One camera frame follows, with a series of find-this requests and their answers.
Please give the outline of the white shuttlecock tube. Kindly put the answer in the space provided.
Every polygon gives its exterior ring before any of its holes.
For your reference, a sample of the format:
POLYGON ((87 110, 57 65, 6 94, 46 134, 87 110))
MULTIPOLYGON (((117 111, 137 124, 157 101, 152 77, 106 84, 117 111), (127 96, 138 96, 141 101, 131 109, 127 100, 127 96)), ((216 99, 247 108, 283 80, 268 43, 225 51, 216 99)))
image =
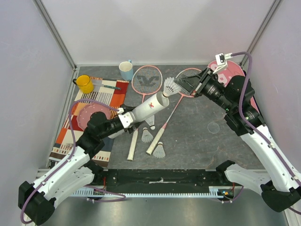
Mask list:
POLYGON ((142 122, 169 106, 169 98, 157 92, 132 111, 133 122, 142 122))

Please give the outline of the white shuttlecock black band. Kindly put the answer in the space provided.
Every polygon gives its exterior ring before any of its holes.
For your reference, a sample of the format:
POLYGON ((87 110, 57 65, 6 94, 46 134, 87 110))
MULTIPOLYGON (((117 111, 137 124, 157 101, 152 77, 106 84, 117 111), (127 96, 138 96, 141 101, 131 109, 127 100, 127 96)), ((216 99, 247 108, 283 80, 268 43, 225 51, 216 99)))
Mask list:
POLYGON ((153 140, 153 135, 148 131, 146 127, 143 128, 141 141, 143 143, 149 143, 153 140))

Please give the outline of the white feather shuttlecock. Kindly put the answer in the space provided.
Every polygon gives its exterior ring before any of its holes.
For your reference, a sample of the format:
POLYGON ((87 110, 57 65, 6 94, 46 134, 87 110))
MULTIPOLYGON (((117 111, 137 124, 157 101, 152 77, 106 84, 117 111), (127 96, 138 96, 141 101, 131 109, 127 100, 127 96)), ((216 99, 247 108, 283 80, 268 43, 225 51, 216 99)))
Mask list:
POLYGON ((145 122, 149 125, 151 130, 154 130, 155 127, 155 115, 150 116, 145 120, 145 122))

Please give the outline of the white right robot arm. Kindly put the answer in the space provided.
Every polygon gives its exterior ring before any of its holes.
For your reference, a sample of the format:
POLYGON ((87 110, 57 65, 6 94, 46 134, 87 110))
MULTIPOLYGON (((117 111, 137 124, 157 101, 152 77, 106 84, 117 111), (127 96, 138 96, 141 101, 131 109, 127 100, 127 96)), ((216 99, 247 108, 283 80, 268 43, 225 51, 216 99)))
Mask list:
POLYGON ((259 194, 275 212, 291 208, 301 199, 301 174, 283 155, 272 138, 263 117, 251 104, 255 94, 245 76, 233 76, 227 85, 207 68, 192 76, 175 79, 193 97, 206 96, 225 110, 227 125, 260 160, 267 175, 261 175, 227 160, 216 167, 215 179, 220 185, 237 183, 259 194))

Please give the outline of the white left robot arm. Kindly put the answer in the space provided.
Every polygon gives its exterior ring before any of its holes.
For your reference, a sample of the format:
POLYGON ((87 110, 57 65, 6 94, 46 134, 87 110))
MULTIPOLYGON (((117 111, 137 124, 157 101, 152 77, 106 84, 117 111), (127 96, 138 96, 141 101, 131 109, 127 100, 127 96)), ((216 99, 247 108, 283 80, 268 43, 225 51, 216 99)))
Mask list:
POLYGON ((84 133, 74 140, 71 152, 34 182, 24 181, 19 186, 18 207, 23 224, 44 224, 57 206, 76 190, 103 181, 103 169, 92 158, 104 147, 104 138, 133 131, 144 121, 135 107, 124 105, 117 112, 109 120, 103 112, 93 113, 84 133))

